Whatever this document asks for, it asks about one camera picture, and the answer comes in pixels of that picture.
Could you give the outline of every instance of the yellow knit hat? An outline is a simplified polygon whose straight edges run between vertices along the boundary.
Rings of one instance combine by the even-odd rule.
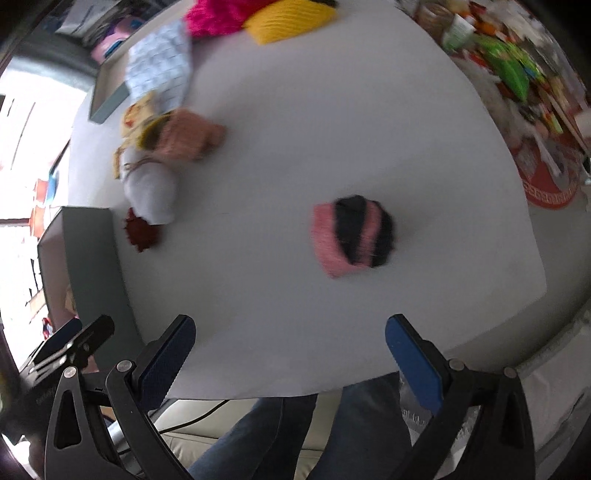
[[[259,45],[272,43],[326,25],[336,9],[311,0],[278,0],[244,22],[244,28]]]

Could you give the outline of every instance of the jeans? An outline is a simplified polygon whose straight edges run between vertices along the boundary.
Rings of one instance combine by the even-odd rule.
[[[262,398],[191,467],[195,480],[293,480],[316,395]],[[398,373],[343,389],[308,480],[387,480],[410,451]]]

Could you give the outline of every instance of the metal screw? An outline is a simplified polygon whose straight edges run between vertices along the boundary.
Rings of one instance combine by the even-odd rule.
[[[76,370],[76,367],[68,367],[64,370],[64,377],[72,378],[74,375],[76,375],[77,371],[78,370]]]
[[[117,364],[117,370],[120,372],[127,372],[131,368],[131,362],[129,360],[122,360]]]
[[[505,367],[505,369],[503,370],[503,373],[505,374],[506,377],[517,378],[517,372],[515,371],[514,368]]]
[[[462,362],[461,360],[457,359],[457,358],[452,358],[449,361],[449,368],[451,368],[452,370],[455,370],[456,372],[461,372],[462,370],[464,370],[464,367],[466,365],[464,364],[464,362]]]

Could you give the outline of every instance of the black cable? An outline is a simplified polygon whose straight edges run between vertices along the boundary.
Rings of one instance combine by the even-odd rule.
[[[228,403],[229,400],[224,400],[221,401],[220,403],[218,403],[215,407],[213,407],[210,411],[208,411],[207,413],[204,413],[203,415],[201,415],[200,417],[197,417],[194,420],[188,421],[186,423],[182,423],[181,425],[175,425],[174,427],[169,427],[167,429],[164,430],[160,430],[158,432],[158,434],[163,435],[164,433],[168,433],[168,432],[173,432],[174,430],[178,430],[178,429],[183,429],[185,427],[188,427],[189,425],[194,425],[196,424],[198,421],[202,421],[204,419],[206,419],[207,417],[209,417],[212,413],[214,413],[216,410],[218,410],[219,408],[222,408],[226,403]],[[121,450],[120,452],[117,452],[119,455],[123,455],[124,453],[128,453],[131,451],[131,448],[126,448],[125,450]]]

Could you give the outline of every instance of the table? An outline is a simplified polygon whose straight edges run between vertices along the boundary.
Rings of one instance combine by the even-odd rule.
[[[228,127],[178,165],[177,219],[160,246],[128,245],[113,180],[125,102],[74,123],[73,205],[110,207],[145,341],[178,313],[198,338],[178,398],[301,395],[396,368],[384,326],[404,313],[442,351],[503,324],[545,292],[521,182],[469,81],[402,12],[341,2],[321,30],[264,47],[247,33],[194,46],[185,104]],[[316,261],[313,205],[349,194],[395,218],[387,265],[338,280]]]

